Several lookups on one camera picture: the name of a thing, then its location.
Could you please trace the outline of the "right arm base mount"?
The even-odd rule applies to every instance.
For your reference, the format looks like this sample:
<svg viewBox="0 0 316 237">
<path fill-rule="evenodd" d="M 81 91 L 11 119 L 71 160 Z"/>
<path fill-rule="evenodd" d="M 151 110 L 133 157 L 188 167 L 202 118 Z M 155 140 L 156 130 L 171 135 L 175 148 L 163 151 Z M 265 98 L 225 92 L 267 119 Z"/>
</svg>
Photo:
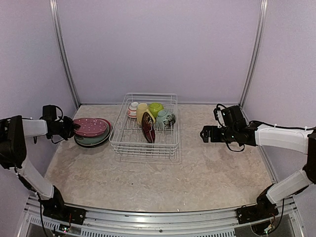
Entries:
<svg viewBox="0 0 316 237">
<path fill-rule="evenodd" d="M 259 208 L 257 204 L 251 206 L 244 205 L 236 210 L 236 215 L 239 224 L 246 224 L 264 220 L 267 218 L 272 218 L 277 216 L 278 214 L 279 211 L 276 205 L 273 205 L 268 209 Z"/>
</svg>

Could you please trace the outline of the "pink polka dot plate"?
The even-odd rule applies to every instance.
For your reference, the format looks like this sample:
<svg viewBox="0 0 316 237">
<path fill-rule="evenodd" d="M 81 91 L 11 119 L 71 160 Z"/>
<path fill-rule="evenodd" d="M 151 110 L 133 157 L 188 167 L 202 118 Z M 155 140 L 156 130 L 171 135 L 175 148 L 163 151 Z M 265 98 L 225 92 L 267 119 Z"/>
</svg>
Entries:
<svg viewBox="0 0 316 237">
<path fill-rule="evenodd" d="M 74 120 L 75 134 L 83 137 L 95 137 L 102 135 L 108 128 L 108 124 L 99 118 L 78 118 Z"/>
</svg>

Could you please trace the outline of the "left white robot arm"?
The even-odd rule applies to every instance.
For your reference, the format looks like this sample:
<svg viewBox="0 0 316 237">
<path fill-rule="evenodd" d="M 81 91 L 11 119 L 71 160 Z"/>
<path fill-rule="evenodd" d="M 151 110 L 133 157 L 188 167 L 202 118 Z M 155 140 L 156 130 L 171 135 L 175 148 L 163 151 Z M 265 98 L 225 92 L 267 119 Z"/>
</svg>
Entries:
<svg viewBox="0 0 316 237">
<path fill-rule="evenodd" d="M 75 135 L 80 125 L 65 116 L 60 120 L 22 118 L 21 115 L 0 120 L 0 164 L 12 170 L 30 191 L 39 196 L 45 210 L 63 220 L 69 215 L 60 191 L 47 181 L 34 167 L 27 156 L 25 138 L 54 135 L 68 140 Z"/>
</svg>

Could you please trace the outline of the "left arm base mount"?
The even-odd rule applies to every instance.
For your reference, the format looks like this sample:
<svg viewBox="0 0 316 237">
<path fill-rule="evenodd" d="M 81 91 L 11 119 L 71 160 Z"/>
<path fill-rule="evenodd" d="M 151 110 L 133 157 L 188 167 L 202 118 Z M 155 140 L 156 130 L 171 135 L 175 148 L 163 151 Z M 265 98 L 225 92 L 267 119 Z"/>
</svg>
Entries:
<svg viewBox="0 0 316 237">
<path fill-rule="evenodd" d="M 86 216 L 85 209 L 54 203 L 51 200 L 43 200 L 41 204 L 44 207 L 43 215 L 45 217 L 70 224 L 83 225 Z"/>
</svg>

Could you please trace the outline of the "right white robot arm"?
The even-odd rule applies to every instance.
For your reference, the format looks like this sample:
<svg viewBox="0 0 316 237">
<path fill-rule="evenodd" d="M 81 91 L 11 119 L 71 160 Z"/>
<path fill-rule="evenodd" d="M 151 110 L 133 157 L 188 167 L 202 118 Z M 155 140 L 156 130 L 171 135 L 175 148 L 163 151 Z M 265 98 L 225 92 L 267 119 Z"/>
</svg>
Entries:
<svg viewBox="0 0 316 237">
<path fill-rule="evenodd" d="M 259 147 L 268 158 L 281 157 L 272 164 L 285 164 L 294 157 L 305 158 L 298 165 L 292 165 L 292 173 L 266 188 L 257 197 L 252 214 L 263 219 L 272 208 L 284 198 L 302 192 L 316 183 L 316 130 L 312 128 L 290 128 L 268 125 L 260 121 L 245 123 L 236 121 L 225 125 L 206 125 L 200 132 L 203 142 L 237 143 L 241 148 Z"/>
</svg>

